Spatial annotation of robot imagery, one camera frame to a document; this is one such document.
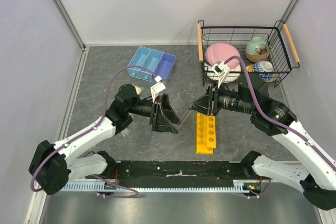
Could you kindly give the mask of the clear glass test tube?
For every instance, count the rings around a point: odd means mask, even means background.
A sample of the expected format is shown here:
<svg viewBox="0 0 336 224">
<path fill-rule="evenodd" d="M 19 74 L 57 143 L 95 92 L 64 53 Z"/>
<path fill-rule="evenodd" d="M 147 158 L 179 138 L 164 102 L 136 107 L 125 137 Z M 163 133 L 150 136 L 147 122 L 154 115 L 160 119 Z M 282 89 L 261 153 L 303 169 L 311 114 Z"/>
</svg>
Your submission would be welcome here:
<svg viewBox="0 0 336 224">
<path fill-rule="evenodd" d="M 182 115 L 182 118 L 181 118 L 181 123 L 180 125 L 178 126 L 178 130 L 181 129 L 181 127 L 185 124 L 186 120 L 188 119 L 189 115 L 192 113 L 191 110 L 186 110 L 184 112 L 184 114 Z"/>
</svg>

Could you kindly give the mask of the yellow test tube rack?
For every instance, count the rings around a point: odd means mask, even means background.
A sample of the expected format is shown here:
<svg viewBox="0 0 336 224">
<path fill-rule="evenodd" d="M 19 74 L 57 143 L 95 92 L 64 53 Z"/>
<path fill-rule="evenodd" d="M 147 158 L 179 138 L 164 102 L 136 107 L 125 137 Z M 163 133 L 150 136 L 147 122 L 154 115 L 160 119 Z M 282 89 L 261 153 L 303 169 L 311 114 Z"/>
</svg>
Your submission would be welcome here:
<svg viewBox="0 0 336 224">
<path fill-rule="evenodd" d="M 196 154 L 214 154 L 216 148 L 216 119 L 196 114 Z"/>
</svg>

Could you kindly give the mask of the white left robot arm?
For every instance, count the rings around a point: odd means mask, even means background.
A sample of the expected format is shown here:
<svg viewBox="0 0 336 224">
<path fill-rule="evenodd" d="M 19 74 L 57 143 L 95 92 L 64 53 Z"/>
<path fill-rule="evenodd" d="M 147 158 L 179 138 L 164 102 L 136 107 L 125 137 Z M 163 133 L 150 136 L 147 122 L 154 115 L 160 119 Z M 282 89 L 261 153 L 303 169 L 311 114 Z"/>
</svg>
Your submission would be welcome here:
<svg viewBox="0 0 336 224">
<path fill-rule="evenodd" d="M 115 173 L 115 161 L 107 152 L 100 151 L 90 157 L 81 155 L 96 144 L 112 138 L 132 123 L 131 115 L 149 118 L 153 132 L 177 134 L 181 120 L 173 111 L 168 94 L 142 99 L 140 88 L 124 84 L 116 93 L 104 115 L 81 131 L 54 143 L 44 140 L 35 150 L 29 166 L 32 184 L 53 195 L 71 180 L 92 175 L 111 178 Z"/>
</svg>

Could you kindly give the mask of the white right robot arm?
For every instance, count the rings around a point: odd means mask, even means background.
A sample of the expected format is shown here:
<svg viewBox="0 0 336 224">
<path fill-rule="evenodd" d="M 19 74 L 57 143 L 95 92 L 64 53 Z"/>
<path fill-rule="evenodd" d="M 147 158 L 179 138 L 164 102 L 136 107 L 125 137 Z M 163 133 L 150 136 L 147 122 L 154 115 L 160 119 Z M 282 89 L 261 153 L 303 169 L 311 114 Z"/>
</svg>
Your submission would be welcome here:
<svg viewBox="0 0 336 224">
<path fill-rule="evenodd" d="M 298 190 L 322 210 L 335 208 L 335 160 L 312 139 L 284 103 L 269 96 L 267 84 L 258 74 L 241 75 L 236 91 L 210 84 L 188 109 L 205 116 L 216 116 L 220 110 L 249 114 L 255 128 L 289 150 L 303 168 L 251 151 L 241 161 L 241 174 L 248 179 L 256 175 L 275 179 Z"/>
</svg>

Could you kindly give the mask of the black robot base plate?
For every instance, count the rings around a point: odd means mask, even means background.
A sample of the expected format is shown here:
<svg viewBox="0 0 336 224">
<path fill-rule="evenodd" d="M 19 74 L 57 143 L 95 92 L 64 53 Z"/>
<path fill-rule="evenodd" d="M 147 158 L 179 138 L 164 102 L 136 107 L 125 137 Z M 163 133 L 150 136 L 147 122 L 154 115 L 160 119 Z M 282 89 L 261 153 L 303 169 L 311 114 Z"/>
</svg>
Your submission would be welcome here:
<svg viewBox="0 0 336 224">
<path fill-rule="evenodd" d="M 115 161 L 98 151 L 108 166 L 99 176 L 119 185 L 135 187 L 229 187 L 234 180 L 267 180 L 245 161 Z"/>
</svg>

